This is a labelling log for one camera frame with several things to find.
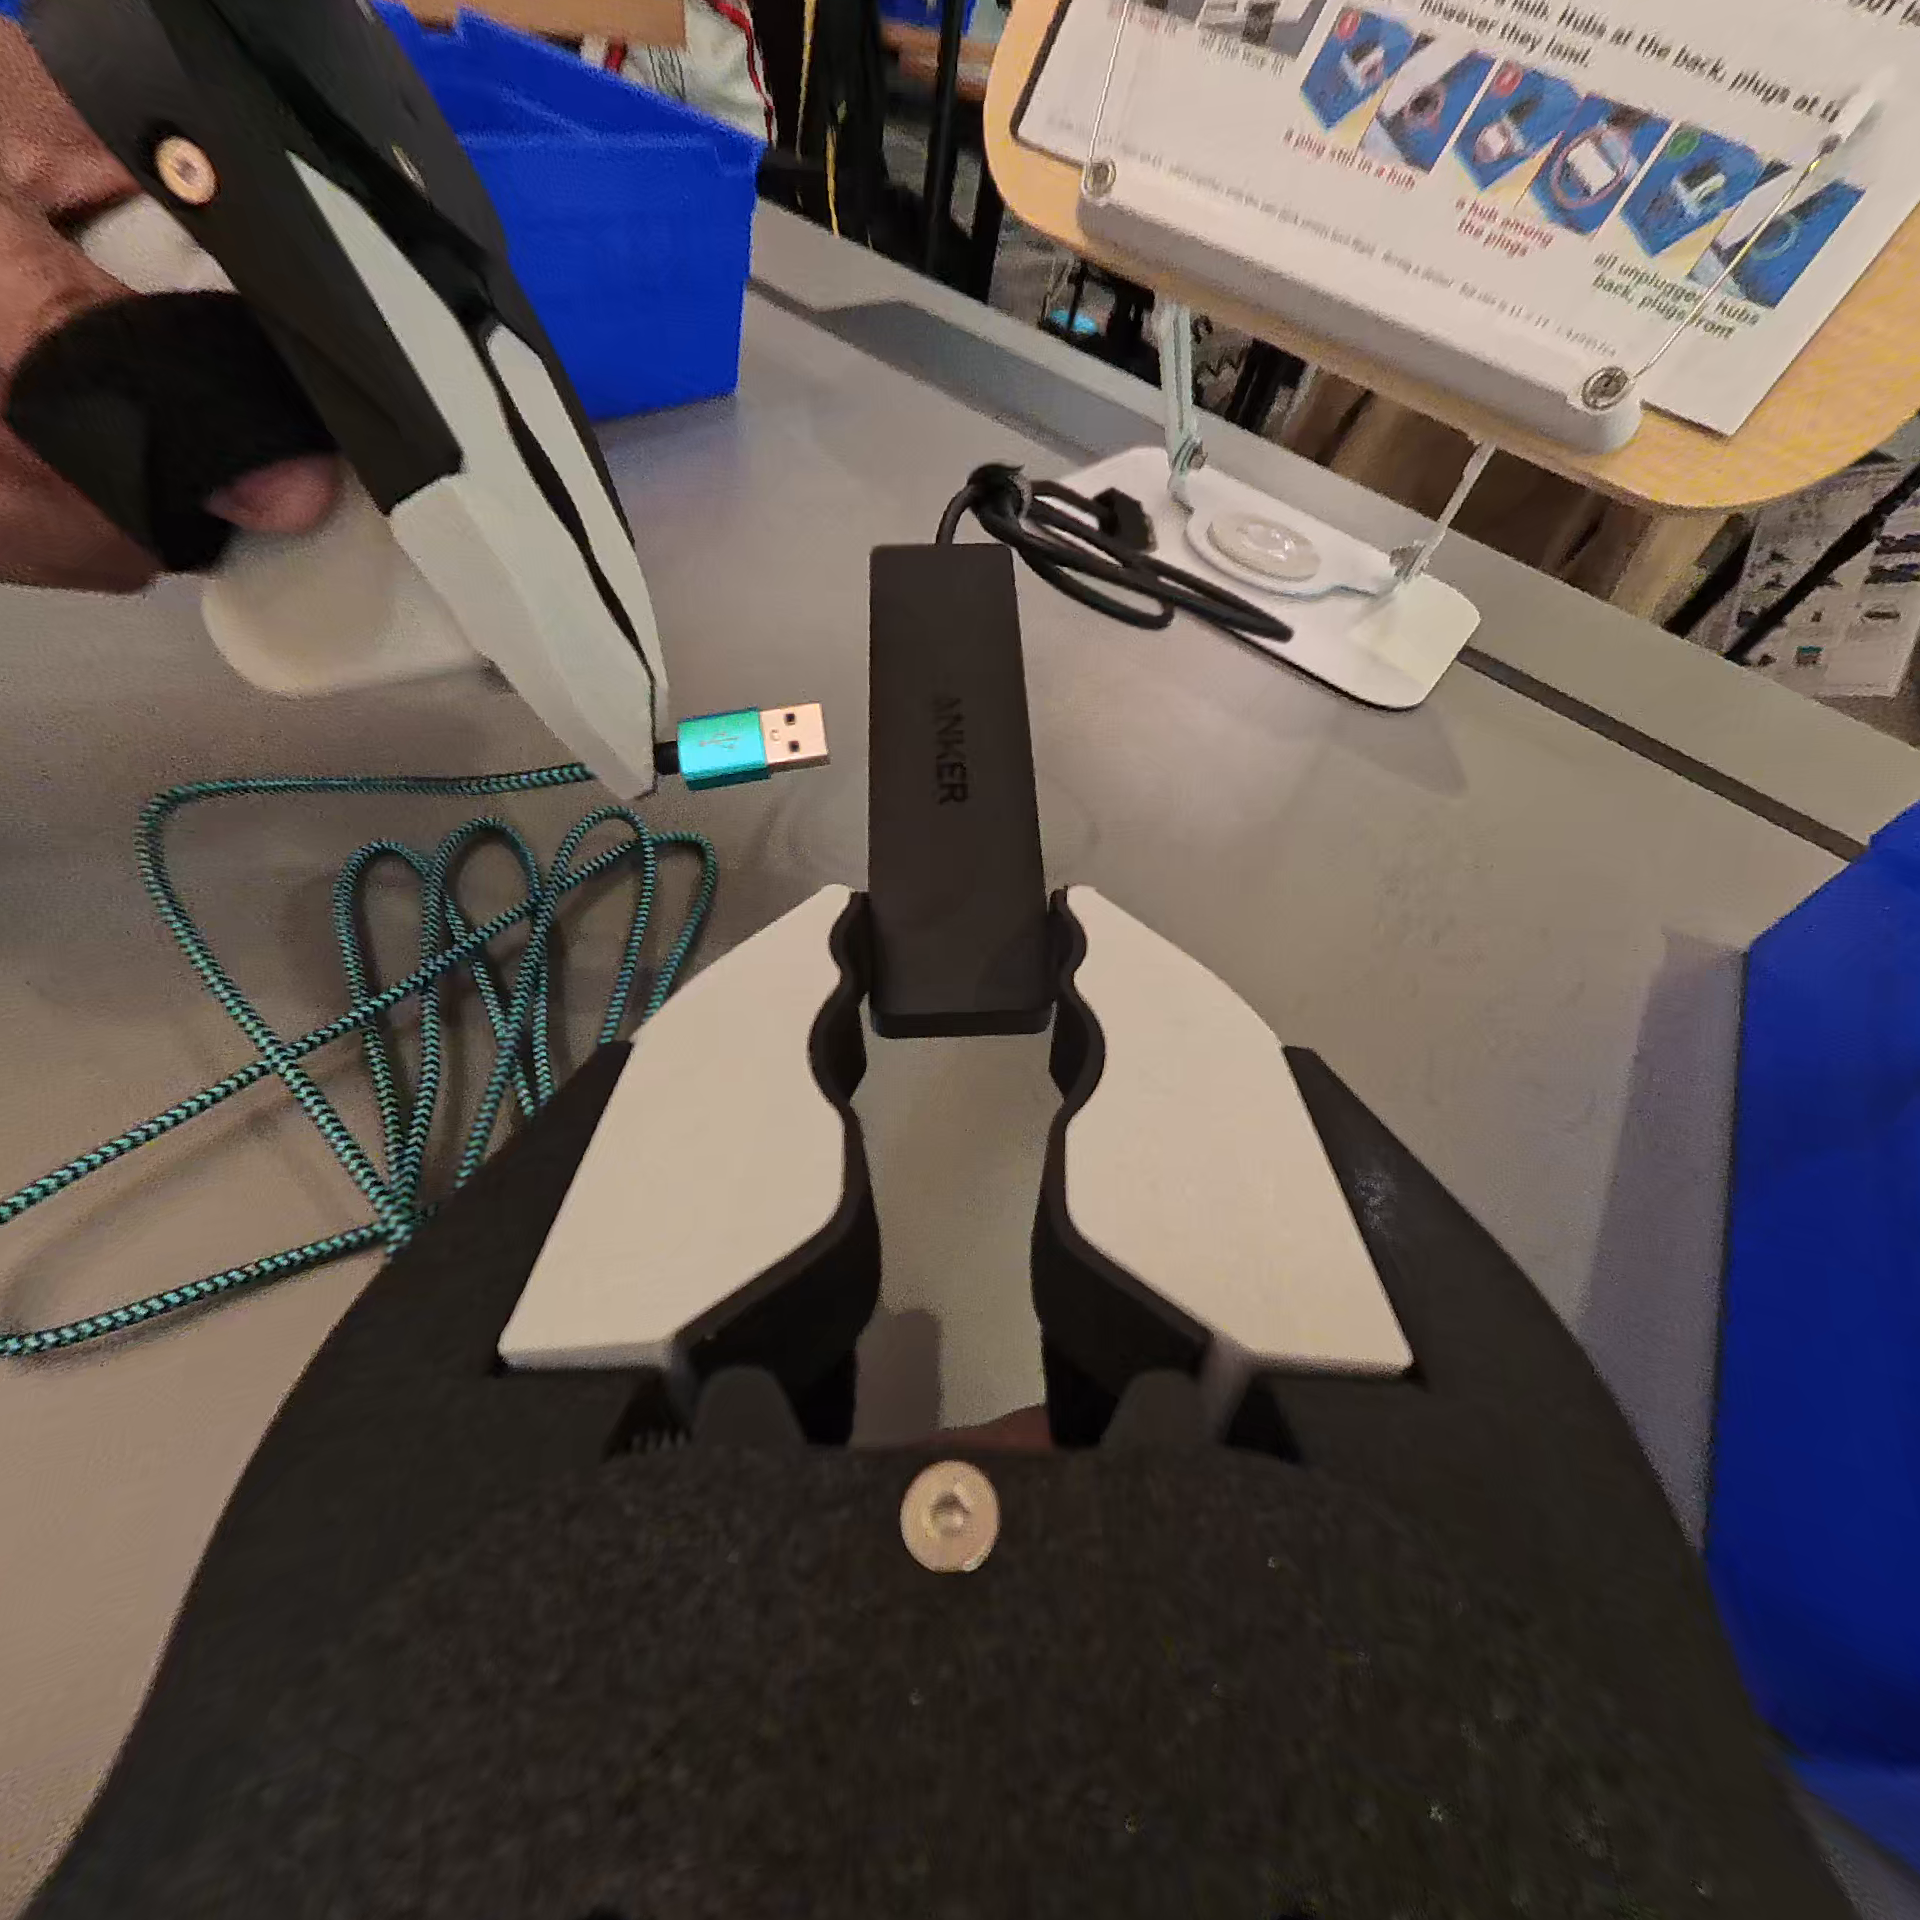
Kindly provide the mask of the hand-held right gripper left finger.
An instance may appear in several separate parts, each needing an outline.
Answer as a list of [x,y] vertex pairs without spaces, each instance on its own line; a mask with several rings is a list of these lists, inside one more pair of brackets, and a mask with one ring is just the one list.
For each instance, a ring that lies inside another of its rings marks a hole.
[[500,1330],[516,1373],[818,1373],[878,1301],[866,899],[826,884],[648,1018]]

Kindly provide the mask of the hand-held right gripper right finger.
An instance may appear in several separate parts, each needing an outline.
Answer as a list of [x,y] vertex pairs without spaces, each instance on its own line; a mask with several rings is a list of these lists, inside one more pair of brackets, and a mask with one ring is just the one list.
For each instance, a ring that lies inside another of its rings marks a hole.
[[1278,1034],[1089,884],[1054,899],[1060,988],[1031,1285],[1089,1379],[1412,1364]]

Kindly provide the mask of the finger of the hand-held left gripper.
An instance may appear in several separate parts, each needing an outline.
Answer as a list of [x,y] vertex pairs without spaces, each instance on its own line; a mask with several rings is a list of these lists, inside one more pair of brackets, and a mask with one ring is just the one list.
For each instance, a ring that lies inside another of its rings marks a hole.
[[492,327],[492,370],[516,418],[529,424],[574,510],[598,579],[626,622],[631,647],[648,678],[646,730],[666,738],[670,686],[656,605],[634,547],[634,528],[612,485],[604,451],[568,373],[548,351],[524,340],[508,323]]
[[580,524],[492,370],[492,327],[467,327],[377,220],[296,159],[307,197],[456,442],[452,468],[385,510],[452,626],[615,796],[656,791],[648,678],[598,579]]

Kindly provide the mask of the blue plastic bin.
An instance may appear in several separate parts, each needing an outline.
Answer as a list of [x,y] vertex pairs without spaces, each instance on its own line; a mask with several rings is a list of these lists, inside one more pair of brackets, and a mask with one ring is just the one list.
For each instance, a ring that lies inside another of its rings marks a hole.
[[1918,1862],[1918,812],[1745,962],[1705,1556],[1803,1788]]
[[480,174],[587,418],[731,395],[764,135],[487,13],[377,12]]

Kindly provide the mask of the black usb hub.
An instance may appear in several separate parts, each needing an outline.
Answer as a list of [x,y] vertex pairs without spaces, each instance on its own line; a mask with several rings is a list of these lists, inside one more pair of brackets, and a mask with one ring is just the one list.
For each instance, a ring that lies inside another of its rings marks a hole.
[[1014,556],[876,547],[868,688],[873,1026],[1040,1034],[1049,893]]

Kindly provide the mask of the person's left hand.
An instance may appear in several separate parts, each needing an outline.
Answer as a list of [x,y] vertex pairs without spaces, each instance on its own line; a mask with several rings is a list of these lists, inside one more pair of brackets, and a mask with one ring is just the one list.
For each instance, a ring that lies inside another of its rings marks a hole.
[[[3,389],[43,338],[129,287],[70,238],[70,227],[138,195],[138,183],[86,127],[26,32],[3,27]],[[238,477],[210,499],[244,532],[305,534],[340,494],[320,454]],[[138,591],[155,559],[103,516],[12,428],[3,430],[3,581],[43,590]]]

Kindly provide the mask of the wooden board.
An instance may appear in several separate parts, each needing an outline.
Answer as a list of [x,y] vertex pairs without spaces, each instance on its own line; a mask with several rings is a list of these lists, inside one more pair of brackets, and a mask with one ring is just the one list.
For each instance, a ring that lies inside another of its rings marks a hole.
[[548,38],[634,42],[679,51],[686,44],[683,2],[402,2],[422,21],[451,22],[475,12],[516,32]]

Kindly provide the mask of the red white jacket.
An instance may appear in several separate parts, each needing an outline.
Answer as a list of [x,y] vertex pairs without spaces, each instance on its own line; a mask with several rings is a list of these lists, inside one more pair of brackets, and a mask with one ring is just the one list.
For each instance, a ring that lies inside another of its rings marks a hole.
[[745,2],[679,2],[678,46],[631,42],[612,70],[703,111],[764,146],[778,142],[778,107]]

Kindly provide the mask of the black bag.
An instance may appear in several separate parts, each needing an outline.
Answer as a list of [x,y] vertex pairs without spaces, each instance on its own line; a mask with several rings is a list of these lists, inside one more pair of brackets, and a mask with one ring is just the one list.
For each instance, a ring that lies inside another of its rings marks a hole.
[[752,2],[747,13],[772,106],[760,198],[988,301],[1004,202],[986,165],[972,214],[953,213],[960,158],[986,159],[993,48],[969,42],[974,7]]

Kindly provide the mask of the cardboard box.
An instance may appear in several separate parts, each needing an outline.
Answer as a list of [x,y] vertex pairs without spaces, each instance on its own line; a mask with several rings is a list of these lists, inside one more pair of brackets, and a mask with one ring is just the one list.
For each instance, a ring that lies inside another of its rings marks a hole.
[[[1473,438],[1346,378],[1312,370],[1266,436],[1428,516],[1448,503]],[[1457,530],[1636,616],[1659,620],[1724,556],[1729,512],[1647,512],[1510,453],[1495,454]]]

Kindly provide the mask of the laminated picture sheet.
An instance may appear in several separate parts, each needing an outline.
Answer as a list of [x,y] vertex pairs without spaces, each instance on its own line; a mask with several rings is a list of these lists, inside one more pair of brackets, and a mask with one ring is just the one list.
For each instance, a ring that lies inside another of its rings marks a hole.
[[[1818,570],[1830,548],[1912,472],[1916,461],[1879,454],[1763,507],[1724,608],[1716,648],[1734,653]],[[1889,699],[1908,682],[1916,638],[1918,494],[1908,494],[1850,559],[1815,583],[1783,623],[1753,647],[1745,666],[1810,699]]]

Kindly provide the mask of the wooden document stand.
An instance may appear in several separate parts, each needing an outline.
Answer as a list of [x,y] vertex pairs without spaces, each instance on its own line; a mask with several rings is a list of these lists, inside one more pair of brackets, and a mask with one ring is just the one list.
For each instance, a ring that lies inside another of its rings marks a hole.
[[1105,5],[1014,7],[984,107],[988,165],[1004,204],[1022,224],[1089,264],[1143,285],[1163,308],[1184,304],[1249,333],[1259,347],[1300,357],[1310,373],[1346,378],[1473,442],[1495,442],[1502,453],[1647,512],[1756,510],[1831,477],[1916,412],[1918,350],[1905,333],[1918,287],[1914,213],[1734,436],[1716,438],[1699,424],[1655,416],[1631,444],[1607,454],[1576,453],[1500,423],[1484,406],[1454,398],[1391,359],[1331,340],[1118,247],[1087,229],[1079,162],[1052,155],[1019,133],[1025,98],[1049,59],[1060,19],[1102,21],[1105,12]]

